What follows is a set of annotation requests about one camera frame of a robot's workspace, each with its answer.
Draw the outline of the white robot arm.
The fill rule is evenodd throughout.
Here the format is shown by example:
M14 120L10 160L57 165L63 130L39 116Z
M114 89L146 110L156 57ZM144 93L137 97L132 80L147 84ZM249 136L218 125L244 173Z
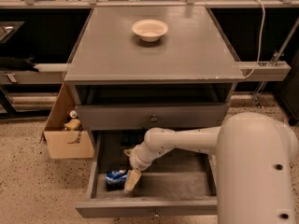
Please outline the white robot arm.
M296 224L289 163L298 138L289 125L245 112L220 127L152 128L126 151L132 169L124 190L132 191L141 173L175 148L216 151L219 224Z

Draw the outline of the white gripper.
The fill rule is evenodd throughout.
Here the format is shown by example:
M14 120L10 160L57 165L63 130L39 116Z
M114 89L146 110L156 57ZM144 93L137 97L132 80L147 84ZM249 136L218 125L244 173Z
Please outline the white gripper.
M162 151L151 150L141 143L133 148L128 148L123 153L129 158L129 163L134 170L129 170L124 184L124 192L131 192L141 177L140 171L148 169L152 162L163 156Z

